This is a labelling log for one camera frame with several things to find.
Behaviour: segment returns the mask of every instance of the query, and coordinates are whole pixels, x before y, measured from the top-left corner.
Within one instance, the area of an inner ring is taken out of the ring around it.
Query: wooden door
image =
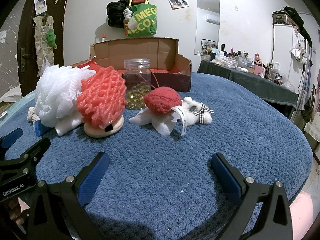
[[[63,20],[67,0],[46,0],[47,13],[53,17],[53,29],[57,36],[57,49],[53,50],[54,64],[63,66]],[[18,75],[22,96],[36,89],[38,74],[33,18],[36,16],[34,0],[26,0],[23,7],[18,33]],[[24,68],[21,68],[21,51],[24,53]]]

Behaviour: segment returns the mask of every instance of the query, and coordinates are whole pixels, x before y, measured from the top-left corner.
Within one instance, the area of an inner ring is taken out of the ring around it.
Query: blue gripper pad
[[[35,127],[35,133],[37,137],[44,135],[45,133],[49,132],[52,129],[52,127],[44,126],[41,123],[41,120],[36,121],[34,124],[34,127]]]
[[[211,167],[228,199],[231,203],[239,206],[242,203],[241,187],[217,154],[212,156]]]
[[[104,152],[100,152],[99,154],[101,153],[102,155],[100,156],[99,160],[95,163],[91,170],[89,170],[88,175],[78,187],[78,201],[81,206],[90,203],[97,187],[101,182],[101,179],[103,178],[109,166],[109,155]]]
[[[16,130],[12,131],[2,139],[1,147],[8,149],[12,144],[14,144],[20,138],[22,134],[23,134],[23,131],[21,128],[17,128]]]

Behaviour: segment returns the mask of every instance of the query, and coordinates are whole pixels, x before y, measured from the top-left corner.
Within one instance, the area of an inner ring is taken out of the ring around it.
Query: round table
[[[151,124],[130,124],[137,111],[125,110],[124,126],[107,138],[88,137],[83,125],[62,137],[51,130],[44,135],[52,144],[36,167],[38,180],[61,182],[77,175],[98,152],[108,153],[109,168],[85,210],[106,238],[115,240],[217,235],[235,206],[210,167],[216,152],[244,177],[265,184],[282,181],[293,200],[312,166],[310,146],[295,125],[244,87],[218,76],[192,73],[191,92],[180,95],[213,109],[212,123],[189,126],[183,137],[177,124],[165,137]],[[39,140],[26,119],[34,101],[23,100],[0,129],[0,136],[18,127],[24,132],[7,159],[17,158]]]

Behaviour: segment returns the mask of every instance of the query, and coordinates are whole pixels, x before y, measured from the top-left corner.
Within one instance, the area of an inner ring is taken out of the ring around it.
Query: checkered ribbon bow
[[[209,112],[213,114],[213,110],[211,110],[206,105],[202,104],[201,109],[199,111],[193,112],[194,115],[200,115],[200,123],[204,124],[204,112]]]

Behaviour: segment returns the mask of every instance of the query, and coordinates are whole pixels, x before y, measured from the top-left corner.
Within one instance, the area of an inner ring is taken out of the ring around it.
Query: green plush toy
[[[53,49],[56,49],[56,48],[58,47],[57,44],[56,44],[56,39],[57,39],[57,37],[56,37],[56,35],[54,34],[54,29],[50,29],[50,30],[48,31],[48,34],[47,34],[47,36],[46,36],[45,38],[46,38],[47,43],[48,43],[48,45],[49,45],[50,47],[53,47]]]

